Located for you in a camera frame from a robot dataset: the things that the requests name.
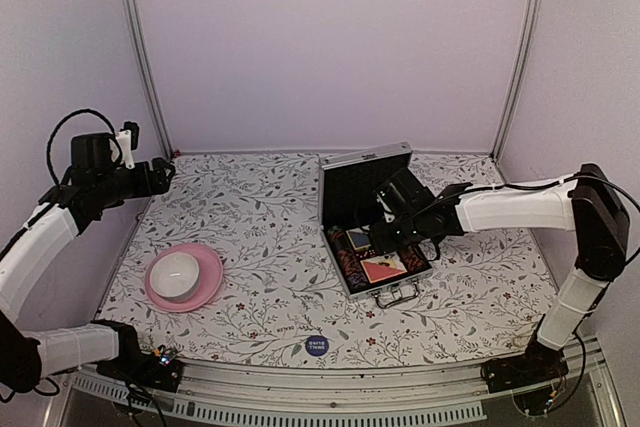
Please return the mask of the orange black chip roll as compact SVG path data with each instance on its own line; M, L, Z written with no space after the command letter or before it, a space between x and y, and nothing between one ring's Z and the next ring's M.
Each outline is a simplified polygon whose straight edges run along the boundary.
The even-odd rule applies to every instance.
M418 252L413 246L399 250L398 256L407 272L414 273L428 267L428 262L424 258L424 255Z

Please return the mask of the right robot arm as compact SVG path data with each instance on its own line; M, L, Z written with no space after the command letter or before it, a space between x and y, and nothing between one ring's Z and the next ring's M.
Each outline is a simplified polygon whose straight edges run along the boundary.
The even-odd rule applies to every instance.
M379 253L495 229L556 229L575 234L575 266L541 319L530 343L533 348L517 362L517 374L527 383L539 382L554 369L554 351L566 345L608 286L636 257L628 251L630 216L624 206L634 199L592 163L556 179L526 184L458 183L439 194L402 169L377 189L376 199L383 218L369 226L368 236Z

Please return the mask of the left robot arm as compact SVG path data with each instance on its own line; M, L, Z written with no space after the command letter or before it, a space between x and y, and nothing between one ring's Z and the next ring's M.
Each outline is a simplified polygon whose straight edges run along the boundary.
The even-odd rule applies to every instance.
M174 165L163 158L134 161L137 142L131 123L116 134L74 137L62 180L39 200L1 252L1 383L15 393L32 392L45 378L90 363L129 382L148 373L147 356L130 325L99 321L32 333L15 325L51 262L105 210L169 190Z

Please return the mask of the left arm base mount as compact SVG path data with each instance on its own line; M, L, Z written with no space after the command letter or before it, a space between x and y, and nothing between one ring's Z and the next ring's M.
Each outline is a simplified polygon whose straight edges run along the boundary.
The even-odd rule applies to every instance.
M176 393L184 368L175 348L160 345L150 352L129 351L116 359L100 361L96 371L139 387Z

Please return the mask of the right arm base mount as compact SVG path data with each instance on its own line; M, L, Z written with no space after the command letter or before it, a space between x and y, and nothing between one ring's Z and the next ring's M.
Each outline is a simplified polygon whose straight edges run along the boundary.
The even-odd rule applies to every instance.
M560 379L569 373L564 352L534 341L522 354L496 358L481 364L480 375L490 393Z

